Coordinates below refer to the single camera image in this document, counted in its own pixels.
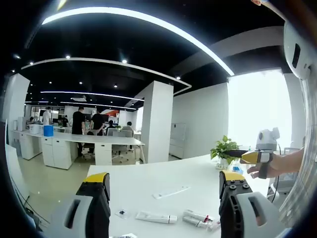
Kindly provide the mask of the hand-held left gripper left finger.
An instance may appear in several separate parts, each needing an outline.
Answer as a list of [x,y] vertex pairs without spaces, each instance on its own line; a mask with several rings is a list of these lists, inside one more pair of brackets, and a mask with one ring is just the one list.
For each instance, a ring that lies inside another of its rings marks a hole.
[[52,214],[52,238],[107,238],[110,219],[109,173],[86,177],[76,194]]

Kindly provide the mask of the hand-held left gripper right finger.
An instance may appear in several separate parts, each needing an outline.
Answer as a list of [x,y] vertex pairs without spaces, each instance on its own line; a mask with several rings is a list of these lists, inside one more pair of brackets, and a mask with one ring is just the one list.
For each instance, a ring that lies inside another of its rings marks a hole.
[[219,173],[222,238],[283,238],[290,231],[279,220],[278,209],[260,192],[253,192],[238,173]]

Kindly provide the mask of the person's right hand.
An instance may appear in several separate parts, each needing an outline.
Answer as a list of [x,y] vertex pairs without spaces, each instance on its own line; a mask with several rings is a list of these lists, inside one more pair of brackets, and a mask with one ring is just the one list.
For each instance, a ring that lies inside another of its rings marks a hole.
[[253,179],[270,179],[276,177],[276,170],[271,166],[273,161],[273,155],[269,155],[269,160],[267,162],[260,162],[259,164],[249,168],[247,173],[251,175]]

